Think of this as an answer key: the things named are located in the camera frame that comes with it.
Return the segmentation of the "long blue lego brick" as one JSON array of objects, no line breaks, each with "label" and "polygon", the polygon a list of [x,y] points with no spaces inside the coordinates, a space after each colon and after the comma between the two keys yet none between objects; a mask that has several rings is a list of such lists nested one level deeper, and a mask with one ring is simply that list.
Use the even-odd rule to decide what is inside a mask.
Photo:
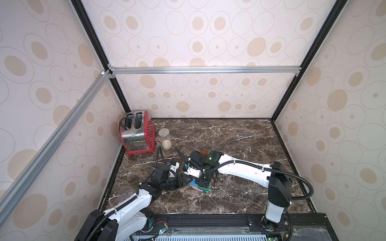
[{"label": "long blue lego brick", "polygon": [[198,185],[196,184],[195,180],[189,183],[190,186],[198,188]]}]

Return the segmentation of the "green lego brick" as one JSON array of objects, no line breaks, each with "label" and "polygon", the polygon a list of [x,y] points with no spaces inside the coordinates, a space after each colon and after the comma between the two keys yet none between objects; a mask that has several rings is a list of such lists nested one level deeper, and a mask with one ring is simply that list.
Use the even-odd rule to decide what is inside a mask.
[{"label": "green lego brick", "polygon": [[200,189],[203,191],[203,192],[208,192],[211,190],[211,186],[209,185],[208,187],[200,187]]}]

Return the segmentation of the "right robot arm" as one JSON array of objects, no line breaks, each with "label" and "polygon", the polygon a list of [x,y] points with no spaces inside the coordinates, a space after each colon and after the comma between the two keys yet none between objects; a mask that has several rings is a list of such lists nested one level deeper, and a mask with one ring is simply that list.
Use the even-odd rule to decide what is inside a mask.
[{"label": "right robot arm", "polygon": [[[280,162],[257,164],[231,157],[218,151],[207,154],[193,151],[187,157],[179,153],[185,163],[186,173],[195,177],[195,183],[200,188],[208,188],[214,175],[224,174],[240,177],[255,182],[268,189],[268,202],[265,210],[265,220],[278,224],[292,201],[309,199],[314,194],[313,186],[299,175],[289,173]],[[292,196],[293,180],[305,184],[308,193],[303,196]]]}]

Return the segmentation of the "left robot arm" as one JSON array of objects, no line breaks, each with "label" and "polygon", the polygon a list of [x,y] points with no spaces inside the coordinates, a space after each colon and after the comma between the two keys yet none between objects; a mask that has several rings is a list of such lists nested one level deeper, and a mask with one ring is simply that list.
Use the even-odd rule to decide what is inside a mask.
[{"label": "left robot arm", "polygon": [[76,241],[121,241],[138,231],[151,232],[158,225],[154,213],[147,207],[157,200],[163,191],[187,186],[192,179],[191,168],[184,165],[183,172],[176,173],[170,164],[158,164],[153,173],[141,182],[129,198],[106,211],[95,210],[87,217]]}]

